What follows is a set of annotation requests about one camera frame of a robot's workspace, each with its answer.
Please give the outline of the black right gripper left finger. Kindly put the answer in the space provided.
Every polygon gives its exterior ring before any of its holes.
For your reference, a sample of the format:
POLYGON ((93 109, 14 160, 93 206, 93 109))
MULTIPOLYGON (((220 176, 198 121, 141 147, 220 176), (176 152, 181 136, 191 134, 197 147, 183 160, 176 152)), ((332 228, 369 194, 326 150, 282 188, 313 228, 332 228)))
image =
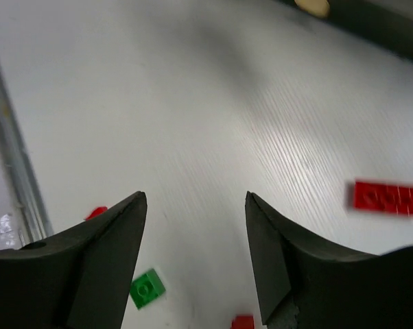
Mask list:
POLYGON ((120 328, 146 213, 136 192, 68 230, 0 250, 0 328, 120 328))

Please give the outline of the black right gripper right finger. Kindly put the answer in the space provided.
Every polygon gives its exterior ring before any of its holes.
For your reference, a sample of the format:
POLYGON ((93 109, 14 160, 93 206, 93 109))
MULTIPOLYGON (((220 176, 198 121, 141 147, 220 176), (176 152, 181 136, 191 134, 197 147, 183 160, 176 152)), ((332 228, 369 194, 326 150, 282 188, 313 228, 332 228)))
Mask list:
POLYGON ((269 328, 413 328, 413 246, 382 255, 338 245, 254 193, 246 229, 269 328))

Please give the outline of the green square lego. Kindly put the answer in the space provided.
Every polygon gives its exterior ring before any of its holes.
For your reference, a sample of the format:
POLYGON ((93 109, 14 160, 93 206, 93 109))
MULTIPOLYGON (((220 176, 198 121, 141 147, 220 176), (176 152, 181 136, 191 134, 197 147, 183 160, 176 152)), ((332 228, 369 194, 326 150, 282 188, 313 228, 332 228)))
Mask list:
POLYGON ((130 285, 130 297, 138 310, 152 303, 166 292, 155 269, 149 269, 135 278, 130 285))

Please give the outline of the red long lego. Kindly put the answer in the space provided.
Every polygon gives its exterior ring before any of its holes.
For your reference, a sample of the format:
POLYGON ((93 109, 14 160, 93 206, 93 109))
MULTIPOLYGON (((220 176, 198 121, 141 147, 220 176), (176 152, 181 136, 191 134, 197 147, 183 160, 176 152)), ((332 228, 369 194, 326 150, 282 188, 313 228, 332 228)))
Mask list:
POLYGON ((358 180, 345 185, 348 210, 413 218, 413 184, 358 180))

